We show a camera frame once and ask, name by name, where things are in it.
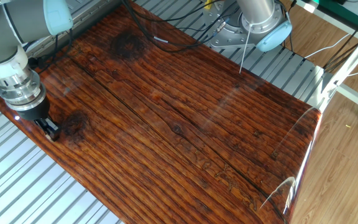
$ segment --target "light-colored wood panel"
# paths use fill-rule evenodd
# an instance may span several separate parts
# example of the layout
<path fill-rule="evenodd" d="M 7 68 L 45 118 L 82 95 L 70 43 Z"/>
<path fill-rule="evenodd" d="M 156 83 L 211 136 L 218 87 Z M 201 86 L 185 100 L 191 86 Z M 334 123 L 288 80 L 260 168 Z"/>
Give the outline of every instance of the light-colored wood panel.
<path fill-rule="evenodd" d="M 283 2 L 289 7 L 290 1 Z M 291 21 L 294 51 L 302 56 L 335 44 L 346 35 L 299 6 L 291 10 Z M 323 66 L 343 43 L 309 60 Z M 351 40 L 344 50 L 356 43 L 357 39 Z M 349 77 L 345 84 L 358 91 L 358 75 Z M 339 93 L 323 114 L 292 223 L 358 223 L 358 106 Z"/>
<path fill-rule="evenodd" d="M 308 223 L 309 220 L 318 221 L 318 215 L 326 209 L 321 203 L 329 202 L 329 196 L 341 186 L 351 168 L 352 161 L 337 150 L 331 151 L 329 162 L 323 168 L 321 175 L 315 175 L 309 187 L 305 190 L 308 198 L 301 197 L 297 203 L 298 216 L 294 223 Z"/>

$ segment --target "varnished wood surface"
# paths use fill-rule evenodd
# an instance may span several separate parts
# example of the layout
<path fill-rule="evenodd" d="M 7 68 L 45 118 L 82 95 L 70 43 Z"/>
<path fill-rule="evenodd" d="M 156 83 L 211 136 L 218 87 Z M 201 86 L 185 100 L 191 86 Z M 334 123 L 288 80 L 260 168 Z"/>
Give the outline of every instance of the varnished wood surface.
<path fill-rule="evenodd" d="M 191 43 L 168 24 L 160 38 Z M 201 46 L 158 50 L 121 7 L 41 75 L 62 124 L 48 142 L 0 110 L 125 223 L 285 223 L 318 110 Z"/>

